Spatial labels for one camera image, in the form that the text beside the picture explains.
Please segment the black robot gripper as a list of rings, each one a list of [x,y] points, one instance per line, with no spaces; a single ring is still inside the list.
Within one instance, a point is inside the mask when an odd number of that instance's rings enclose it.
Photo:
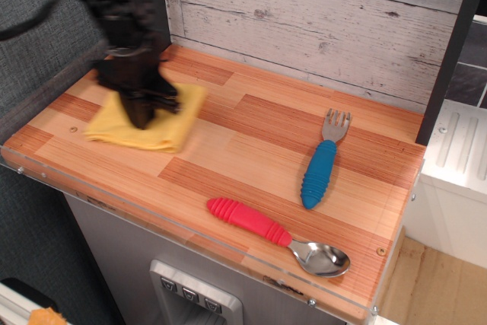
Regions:
[[[117,50],[94,62],[99,83],[119,92],[130,122],[138,129],[146,128],[156,109],[180,111],[176,88],[159,72],[163,50],[159,46]]]

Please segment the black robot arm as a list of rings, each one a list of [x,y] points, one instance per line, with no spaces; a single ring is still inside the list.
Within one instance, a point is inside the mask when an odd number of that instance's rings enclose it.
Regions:
[[[119,94],[132,125],[144,129],[156,110],[178,113],[177,89],[159,72],[167,41],[154,28],[152,0],[82,1],[108,42],[108,59],[94,63],[97,80]]]

